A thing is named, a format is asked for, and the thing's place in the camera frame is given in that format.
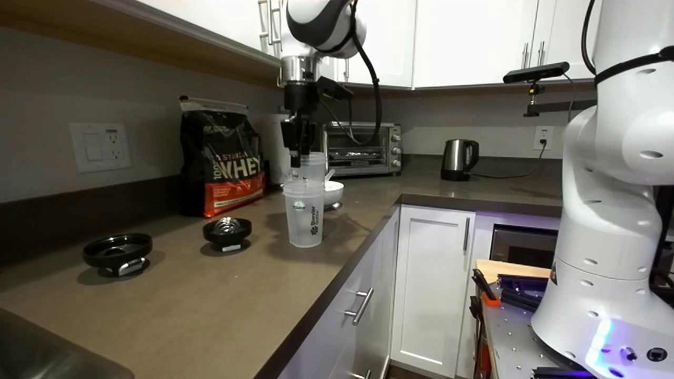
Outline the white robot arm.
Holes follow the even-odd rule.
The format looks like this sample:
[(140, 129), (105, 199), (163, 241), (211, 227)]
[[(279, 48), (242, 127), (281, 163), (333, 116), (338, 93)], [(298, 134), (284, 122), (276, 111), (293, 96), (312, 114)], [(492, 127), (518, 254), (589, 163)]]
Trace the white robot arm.
[(533, 333), (597, 379), (674, 379), (674, 309), (651, 287), (674, 183), (674, 0), (603, 0), (597, 103), (564, 130), (562, 216)]

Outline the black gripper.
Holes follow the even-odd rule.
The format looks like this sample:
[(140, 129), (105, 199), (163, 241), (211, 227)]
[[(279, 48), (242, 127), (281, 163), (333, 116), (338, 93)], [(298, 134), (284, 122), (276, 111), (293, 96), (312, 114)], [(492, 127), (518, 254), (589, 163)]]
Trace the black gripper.
[(281, 122), (284, 145), (290, 149), (290, 166), (302, 166), (302, 155), (307, 155), (309, 163), (321, 163), (321, 149), (312, 147), (316, 138), (316, 123), (312, 119), (322, 96), (352, 98), (353, 93), (334, 80), (290, 80), (284, 86), (287, 118)]

